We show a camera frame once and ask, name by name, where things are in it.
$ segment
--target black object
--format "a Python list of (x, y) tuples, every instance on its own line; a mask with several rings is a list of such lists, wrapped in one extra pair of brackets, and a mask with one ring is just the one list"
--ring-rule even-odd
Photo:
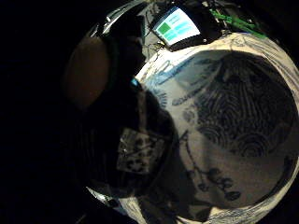
[(74, 135), (78, 178), (106, 196), (145, 194), (175, 146), (176, 128), (150, 91), (135, 82), (104, 92)]

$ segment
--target white fabric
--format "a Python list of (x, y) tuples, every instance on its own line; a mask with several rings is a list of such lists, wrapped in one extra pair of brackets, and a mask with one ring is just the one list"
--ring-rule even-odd
[[(184, 68), (183, 75), (177, 76), (176, 78), (171, 79), (171, 75), (169, 75), (169, 80), (167, 80), (167, 83), (163, 83), (161, 90), (166, 90), (166, 92), (156, 92), (157, 95), (159, 95), (159, 101), (161, 106), (163, 106), (166, 110), (168, 110), (171, 115), (173, 116), (173, 119), (176, 123), (176, 126), (178, 128), (178, 135), (183, 136), (188, 130), (188, 140), (181, 141), (180, 142), (180, 148), (177, 152), (177, 157), (179, 157), (182, 160), (181, 166), (184, 167), (186, 171), (192, 169), (192, 161), (188, 159), (190, 157), (189, 153), (192, 154), (194, 159), (198, 161), (199, 166), (202, 166), (201, 168), (203, 170), (209, 170), (211, 167), (209, 167), (210, 164), (206, 163), (206, 158), (215, 158), (214, 161), (211, 162), (212, 167), (215, 166), (215, 164), (218, 164), (221, 169), (227, 168), (227, 166), (230, 166), (229, 160), (236, 160), (234, 155), (230, 155), (227, 152), (222, 152), (218, 146), (215, 144), (211, 144), (208, 142), (204, 136), (198, 134), (195, 131), (194, 127), (189, 127), (190, 124), (188, 124), (181, 115), (184, 113), (185, 109), (187, 107), (192, 107), (193, 105), (193, 98), (187, 97), (188, 94), (192, 91), (195, 91), (195, 89), (189, 88), (189, 84), (194, 82), (193, 80), (193, 73), (194, 72), (203, 72), (205, 69), (204, 65), (201, 65), (200, 63), (196, 64), (193, 63), (192, 60), (198, 62), (198, 57), (193, 58), (194, 55), (200, 55), (199, 52), (203, 52), (205, 54), (205, 51), (207, 50), (226, 50), (224, 52), (219, 53), (219, 58), (223, 57), (224, 54), (227, 53), (227, 50), (235, 50), (235, 51), (243, 51), (248, 52), (251, 54), (259, 55), (265, 58), (268, 62), (273, 64), (273, 66), (279, 71), (285, 82), (288, 84), (290, 89), (292, 90), (293, 98), (295, 99), (296, 106), (299, 109), (299, 72), (294, 63), (292, 62), (292, 59), (286, 54), (286, 52), (280, 48), (277, 44), (275, 44), (273, 41), (269, 39), (259, 39), (252, 35), (247, 34), (232, 34), (228, 35), (220, 40), (217, 40), (213, 42), (212, 44), (206, 45), (206, 46), (198, 46), (198, 47), (192, 47), (176, 52), (169, 52), (166, 49), (162, 49), (158, 52), (158, 60), (155, 61), (157, 58), (156, 55), (152, 57), (152, 59), (144, 66), (144, 68), (140, 71), (140, 73), (137, 76), (137, 79), (139, 79), (141, 82), (145, 83), (146, 86), (149, 88), (152, 88), (152, 83), (147, 82), (147, 78), (149, 78), (151, 75), (156, 75), (158, 73), (167, 73), (172, 70), (172, 72), (169, 74), (174, 74), (174, 69), (176, 69), (176, 66), (180, 63), (190, 63)], [(206, 77), (203, 81), (209, 81), (210, 79), (214, 78)], [(167, 99), (164, 99), (166, 97), (167, 92), (170, 91), (172, 94), (171, 96), (167, 96)], [(292, 134), (298, 133), (298, 127), (294, 125), (292, 127)], [(284, 145), (280, 146), (280, 150), (284, 150), (285, 148), (288, 148), (288, 146), (291, 146), (294, 144), (292, 140), (285, 143)], [(208, 148), (208, 155), (206, 156), (205, 150), (200, 150), (199, 148)], [(267, 175), (263, 172), (258, 172), (259, 169), (267, 169), (266, 163), (271, 163), (271, 156), (269, 156), (268, 161), (261, 160), (260, 162), (256, 161), (255, 165), (257, 167), (250, 167), (249, 172), (255, 172), (255, 175), (257, 179), (264, 179), (265, 182), (269, 183), (269, 185), (275, 185), (275, 182), (271, 183), (271, 181), (275, 181), (280, 175), (282, 175), (282, 171), (279, 174), (273, 173), (273, 175), (276, 175), (274, 180), (271, 178), (266, 179)], [(250, 165), (251, 160), (247, 158), (242, 158), (242, 164), (240, 166), (236, 166), (237, 163), (232, 162), (232, 166), (228, 167), (228, 170), (234, 170), (234, 169), (240, 169), (239, 172), (242, 172), (242, 165), (246, 167), (247, 165)], [(277, 166), (283, 166), (283, 161), (278, 161)], [(183, 185), (182, 183), (186, 183), (188, 180), (183, 175), (176, 175), (176, 169), (179, 170), (178, 165), (175, 165), (170, 161), (170, 165), (168, 165), (168, 169), (166, 168), (163, 174), (163, 178), (161, 180), (162, 184), (159, 186), (160, 189), (157, 190), (157, 194), (161, 192), (169, 193), (174, 192), (174, 195), (164, 195), (164, 197), (157, 197), (155, 198), (155, 190), (149, 194), (148, 197), (141, 197), (141, 198), (129, 198), (129, 199), (120, 199), (121, 203), (121, 209), (125, 210), (127, 215), (134, 220), (136, 220), (140, 224), (154, 224), (154, 223), (163, 223), (163, 224), (175, 224), (175, 223), (205, 223), (205, 224), (213, 224), (213, 223), (227, 223), (227, 224), (234, 224), (234, 223), (256, 223), (258, 222), (262, 217), (266, 216), (282, 199), (282, 197), (286, 194), (290, 186), (292, 185), (293, 180), (295, 179), (298, 171), (299, 171), (299, 162), (297, 161), (295, 170), (292, 174), (292, 178), (288, 181), (288, 183), (275, 195), (267, 198), (266, 200), (262, 201), (261, 203), (257, 203), (250, 206), (241, 206), (239, 208), (235, 209), (220, 209), (217, 207), (213, 207), (208, 215), (208, 219), (205, 222), (196, 221), (196, 215), (201, 215), (206, 210), (205, 207), (208, 207), (208, 204), (205, 204), (205, 202), (210, 203), (220, 203), (225, 206), (226, 201), (222, 198), (223, 196), (219, 196), (220, 198), (214, 199), (213, 194), (205, 194), (202, 191), (196, 192), (190, 192), (190, 194), (195, 194), (192, 197), (182, 197), (180, 195), (180, 192), (182, 189), (180, 189), (180, 185)], [(195, 174), (191, 174), (193, 176), (193, 179), (200, 179), (200, 176), (196, 176)], [(230, 177), (234, 179), (233, 176), (225, 176), (226, 173), (223, 174), (224, 177)], [(250, 183), (254, 183), (254, 180), (247, 179), (246, 175), (244, 175), (242, 178), (244, 185)], [(235, 186), (233, 186), (232, 183), (230, 190), (234, 192), (235, 194), (232, 195), (232, 197), (238, 198), (239, 195), (237, 195), (238, 189), (234, 189)], [(261, 194), (261, 196), (264, 195), (264, 193), (267, 191), (267, 189), (263, 189), (262, 185), (259, 185), (259, 182), (256, 182), (258, 186), (255, 186), (257, 194)], [(236, 188), (242, 188), (242, 184), (237, 185)], [(220, 195), (220, 191), (218, 189), (211, 188), (211, 191), (214, 193), (214, 195)], [(195, 204), (193, 198), (199, 199), (199, 203)], [(235, 207), (238, 203), (249, 203), (251, 198), (246, 195), (242, 195), (242, 197), (239, 197), (240, 201), (232, 200), (231, 202), (228, 202), (229, 206)], [(161, 206), (157, 206), (156, 204), (153, 204), (152, 201), (159, 201)], [(178, 205), (176, 204), (176, 200), (179, 202), (184, 202), (185, 205), (188, 206), (188, 203), (195, 204), (193, 206), (189, 206), (189, 212), (190, 214), (187, 214), (185, 210), (180, 209)], [(164, 210), (166, 206), (174, 208), (175, 211), (179, 211), (181, 216), (179, 217), (177, 214), (170, 214), (167, 209)]]

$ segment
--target screen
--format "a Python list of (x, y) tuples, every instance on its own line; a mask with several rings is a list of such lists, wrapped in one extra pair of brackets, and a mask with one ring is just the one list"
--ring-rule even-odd
[(168, 46), (188, 37), (200, 35), (192, 20), (178, 7), (170, 9), (153, 27), (153, 31)]

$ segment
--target black and white pattern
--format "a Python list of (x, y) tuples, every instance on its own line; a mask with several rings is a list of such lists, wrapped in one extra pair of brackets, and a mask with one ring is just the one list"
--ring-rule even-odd
[(129, 173), (149, 174), (163, 150), (163, 139), (126, 128), (121, 135), (117, 168)]
[[(222, 59), (204, 57), (196, 61), (196, 58), (193, 58), (192, 61), (186, 63), (185, 60), (184, 63), (176, 65), (173, 65), (176, 59), (170, 58), (168, 55), (166, 58), (160, 58), (160, 63), (157, 61), (156, 64), (151, 65), (146, 72), (147, 76), (143, 77), (150, 77), (151, 73), (153, 75), (159, 74), (159, 76), (145, 80), (146, 86), (152, 91), (156, 90), (155, 95), (157, 98), (160, 96), (159, 103), (165, 106), (167, 110), (180, 109), (178, 125), (183, 126), (182, 123), (185, 122), (191, 127), (188, 131), (184, 132), (186, 129), (183, 129), (183, 133), (180, 133), (182, 136), (180, 139), (181, 146), (185, 147), (185, 151), (188, 147), (193, 147), (193, 145), (188, 144), (186, 138), (188, 138), (189, 132), (194, 132), (201, 133), (219, 148), (232, 147), (233, 150), (228, 155), (232, 157), (241, 156), (242, 160), (259, 160), (266, 155), (273, 155), (277, 147), (287, 138), (293, 119), (297, 116), (293, 114), (293, 108), (288, 103), (293, 95), (299, 104), (299, 73), (297, 68), (276, 44), (267, 39), (257, 39), (251, 35), (228, 35), (209, 46), (201, 47), (198, 51), (211, 49), (239, 50), (260, 55), (275, 68), (265, 63), (261, 57), (242, 60), (242, 57), (237, 58), (237, 55), (234, 54), (222, 57)], [(200, 76), (192, 76), (192, 81), (188, 80), (187, 82), (189, 86), (179, 85), (181, 84), (180, 78), (186, 77), (181, 69), (192, 70), (192, 67), (196, 65), (203, 68), (198, 70)], [(280, 72), (283, 79), (278, 76), (276, 70)], [(265, 77), (264, 71), (273, 76), (273, 79), (270, 80)], [(165, 85), (175, 85), (180, 92), (175, 92), (177, 93), (175, 95), (168, 92), (164, 94)], [(201, 94), (201, 91), (207, 91), (207, 94)], [(194, 148), (191, 149), (192, 152), (186, 153), (187, 157), (184, 159), (187, 163), (196, 160), (193, 158), (196, 156)], [(292, 173), (290, 164), (292, 167), (295, 162), (297, 161), (286, 158), (282, 175), (289, 178), (290, 173)], [(208, 207), (211, 204), (201, 201), (204, 207), (196, 207), (193, 211), (194, 214), (198, 215), (198, 218), (194, 216), (194, 218), (188, 219), (187, 217), (176, 216), (169, 204), (179, 204), (180, 201), (178, 201), (176, 194), (172, 192), (169, 194), (168, 189), (157, 189), (159, 191), (156, 194), (157, 197), (123, 199), (121, 204), (130, 217), (142, 224), (256, 223), (281, 200), (294, 180), (296, 172), (292, 174), (292, 178), (286, 185), (283, 184), (283, 189), (278, 183), (273, 192), (271, 191), (266, 195), (267, 197), (262, 198), (260, 203), (236, 209), (215, 209), (210, 212)], [(211, 188), (219, 188), (221, 196), (228, 203), (237, 202), (245, 195), (238, 188), (237, 180), (217, 164), (207, 168), (201, 167), (201, 165), (188, 167), (184, 174), (189, 179), (197, 181), (195, 185), (201, 194), (208, 194)], [(169, 185), (173, 185), (175, 182), (175, 180), (169, 182)], [(208, 216), (207, 221), (198, 221), (201, 220), (199, 217), (204, 216)]]
[[(207, 70), (218, 73), (192, 94), (196, 100), (185, 109), (183, 118), (235, 155), (261, 157), (273, 152), (285, 141), (296, 116), (286, 85), (265, 75), (279, 78), (279, 74), (263, 58), (245, 53), (210, 62)], [(183, 103), (189, 95), (175, 99), (172, 105)]]
[(200, 183), (197, 183), (197, 188), (203, 192), (209, 191), (210, 185), (215, 186), (224, 194), (224, 198), (227, 201), (237, 200), (241, 196), (241, 192), (239, 191), (230, 191), (234, 184), (234, 181), (227, 177), (223, 176), (220, 169), (217, 167), (211, 168), (208, 171), (203, 171), (198, 165), (193, 155), (190, 151), (189, 143), (188, 143), (188, 131), (186, 131), (179, 139), (180, 148), (184, 148), (190, 160), (192, 161), (192, 169), (186, 171), (186, 175), (190, 180), (194, 180), (196, 175), (200, 176)]

